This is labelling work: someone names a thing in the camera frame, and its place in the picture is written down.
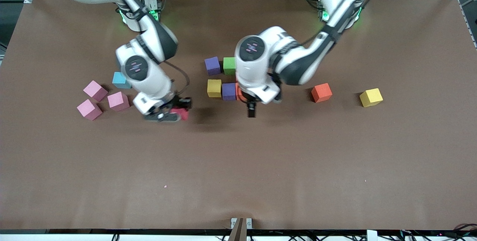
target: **green led light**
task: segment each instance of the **green led light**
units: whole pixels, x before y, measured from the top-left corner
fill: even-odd
[[[324,21],[328,21],[329,20],[329,14],[326,10],[323,10],[323,14],[322,14],[322,20]]]
[[[159,21],[159,15],[156,10],[151,10],[149,13],[154,17],[155,20]]]
[[[362,7],[359,8],[358,14],[356,15],[356,18],[355,18],[354,20],[358,20],[358,19],[359,19],[359,14],[361,14],[361,10],[363,10]]]
[[[124,19],[124,15],[123,15],[123,13],[121,12],[121,10],[119,10],[119,13],[121,14],[121,17],[123,18],[123,23],[126,24],[126,20]]]

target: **red cube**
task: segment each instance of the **red cube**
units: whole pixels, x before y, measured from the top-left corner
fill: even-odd
[[[313,100],[315,102],[322,102],[325,100],[329,100],[329,98],[331,98],[333,93],[331,92],[331,89],[329,88],[328,83],[324,83],[322,85],[317,85],[313,87],[312,95],[313,95]]]

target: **metal bracket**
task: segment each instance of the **metal bracket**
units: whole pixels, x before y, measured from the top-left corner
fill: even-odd
[[[233,223],[233,229],[232,232],[230,233],[230,236],[228,237],[229,241],[247,241],[247,228],[248,228],[248,223],[247,220],[244,218],[232,218],[230,221],[235,219],[235,222]]]
[[[230,219],[230,228],[233,229],[236,223],[237,223],[237,218]],[[247,218],[246,223],[247,223],[247,229],[253,229],[252,218]]]

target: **orange cube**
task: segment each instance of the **orange cube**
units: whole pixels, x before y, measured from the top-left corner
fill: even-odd
[[[317,85],[313,87],[312,95],[315,102],[322,102],[325,100],[329,100],[333,93],[331,92],[328,83],[324,83],[322,85]]]
[[[242,95],[242,90],[240,90],[238,83],[235,83],[235,95],[237,95],[237,100],[247,101],[247,99]]]

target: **robot logo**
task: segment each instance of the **robot logo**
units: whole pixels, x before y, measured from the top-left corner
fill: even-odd
[[[248,52],[252,52],[252,51],[257,52],[257,44],[247,44],[247,46],[249,46],[247,48]]]
[[[139,66],[141,66],[142,63],[140,64],[137,64],[137,63],[131,63],[131,69],[129,69],[130,71],[135,71],[135,72],[138,72],[138,71],[141,71],[141,68]]]

